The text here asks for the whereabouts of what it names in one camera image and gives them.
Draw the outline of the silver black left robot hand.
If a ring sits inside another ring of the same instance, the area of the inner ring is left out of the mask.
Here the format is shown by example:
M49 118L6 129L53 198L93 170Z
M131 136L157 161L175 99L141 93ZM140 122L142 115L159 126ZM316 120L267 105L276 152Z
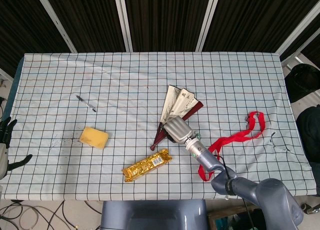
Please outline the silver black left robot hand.
M26 165L33 157L32 154L28 154L21 161L9 163L9 147L12 139L12 131L16 123L17 120L12 121L10 116L0 122L0 180L2 180L9 171Z

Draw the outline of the white partition post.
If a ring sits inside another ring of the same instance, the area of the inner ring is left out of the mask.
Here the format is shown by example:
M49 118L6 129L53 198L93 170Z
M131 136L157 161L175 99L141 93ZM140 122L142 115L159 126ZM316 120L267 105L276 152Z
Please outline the white partition post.
M202 25L201 25L201 29L199 32L197 44L195 47L196 52L203 51L203 47L204 47L209 29L211 26L213 16L215 14L215 10L216 10L218 1L219 0L208 0L206 11L205 11L204 18L203 18Z
M115 3L116 3L117 13L119 17L125 50L128 53L132 53L134 50L133 50L132 39L131 39L131 31L129 26L126 0L115 0Z
M285 0L280 27L284 37L275 53L282 55L300 34L320 15L320 0Z
M53 24L57 28L58 32L60 33L61 37L63 38L64 42L68 46L71 53L77 53L76 47L74 46L72 40L70 39L69 35L67 34L63 24L61 23L59 17L57 16L55 10L53 9L49 0L39 0L42 6L44 7L45 11L47 12L48 16L52 20Z

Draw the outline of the gold foil snack pack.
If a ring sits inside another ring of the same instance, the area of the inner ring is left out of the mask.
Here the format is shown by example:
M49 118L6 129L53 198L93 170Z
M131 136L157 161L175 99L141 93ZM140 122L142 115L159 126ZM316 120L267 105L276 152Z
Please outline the gold foil snack pack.
M168 149L162 149L122 170L124 181L133 182L172 160Z

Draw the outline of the black caster wheel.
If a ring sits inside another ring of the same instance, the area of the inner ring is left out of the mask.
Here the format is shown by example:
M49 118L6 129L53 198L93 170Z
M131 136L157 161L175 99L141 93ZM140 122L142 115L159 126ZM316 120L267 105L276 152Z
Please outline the black caster wheel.
M317 204L316 206L310 206L307 203L303 203L301 205L301 209L307 215L317 214L317 213L320 213L320 203Z

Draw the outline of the black bag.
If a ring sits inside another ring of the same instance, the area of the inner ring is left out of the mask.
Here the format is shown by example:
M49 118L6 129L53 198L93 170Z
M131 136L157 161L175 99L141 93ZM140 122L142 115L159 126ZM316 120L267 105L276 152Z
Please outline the black bag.
M320 104L301 112L296 125L308 161L320 163Z
M295 103L320 89L320 70L312 65L300 63L285 77L285 86L290 103Z

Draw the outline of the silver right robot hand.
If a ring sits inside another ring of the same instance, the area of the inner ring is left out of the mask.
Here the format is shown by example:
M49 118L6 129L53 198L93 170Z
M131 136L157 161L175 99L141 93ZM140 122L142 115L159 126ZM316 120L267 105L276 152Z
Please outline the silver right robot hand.
M163 125L163 128L178 144L184 144L188 139L194 136L194 131L180 116L171 118Z

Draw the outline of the blue-grey robot torso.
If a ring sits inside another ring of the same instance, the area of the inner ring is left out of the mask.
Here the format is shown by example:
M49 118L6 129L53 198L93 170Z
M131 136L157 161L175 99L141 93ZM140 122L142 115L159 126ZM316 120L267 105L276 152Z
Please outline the blue-grey robot torso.
M209 230L206 202L201 199L104 201L99 230Z

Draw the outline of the black pen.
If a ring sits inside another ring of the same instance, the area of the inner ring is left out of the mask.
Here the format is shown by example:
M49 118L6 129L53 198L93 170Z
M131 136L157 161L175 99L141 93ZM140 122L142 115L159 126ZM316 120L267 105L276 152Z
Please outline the black pen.
M80 97L79 95L76 95L76 98L82 102L83 104L85 104L89 109L91 109L93 112L97 112L96 108L90 104L89 102L85 101L82 97Z

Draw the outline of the white checked tablecloth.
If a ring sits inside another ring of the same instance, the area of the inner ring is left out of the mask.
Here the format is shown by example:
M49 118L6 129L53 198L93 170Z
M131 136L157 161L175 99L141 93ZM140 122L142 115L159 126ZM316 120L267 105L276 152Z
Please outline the white checked tablecloth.
M258 138L224 146L240 177L281 180L294 196L316 183L288 100L279 56L262 52L26 54L12 107L17 120L8 158L33 155L0 180L6 200L178 200L218 194L198 175L183 145L162 140L172 160L133 182L123 168L152 154L169 85L194 93L203 107L188 119L205 146L247 127L259 111ZM93 105L96 112L76 95ZM103 149L80 142L90 127L108 133Z

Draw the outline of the paper folding fan red ribs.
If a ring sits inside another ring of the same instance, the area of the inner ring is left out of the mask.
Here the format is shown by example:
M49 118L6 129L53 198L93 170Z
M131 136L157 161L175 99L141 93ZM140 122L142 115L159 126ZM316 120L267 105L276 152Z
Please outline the paper folding fan red ribs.
M159 126L155 135L153 145L150 147L154 151L156 146L167 136L163 125L170 119L180 116L184 121L197 113L204 105L195 98L195 94L176 86L169 85L162 108Z

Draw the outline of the yellow sponge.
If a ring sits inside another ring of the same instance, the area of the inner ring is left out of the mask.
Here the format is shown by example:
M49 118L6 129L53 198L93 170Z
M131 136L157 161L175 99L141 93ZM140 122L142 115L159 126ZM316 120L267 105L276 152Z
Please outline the yellow sponge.
M86 126L79 141L83 144L102 150L106 146L108 138L108 133Z

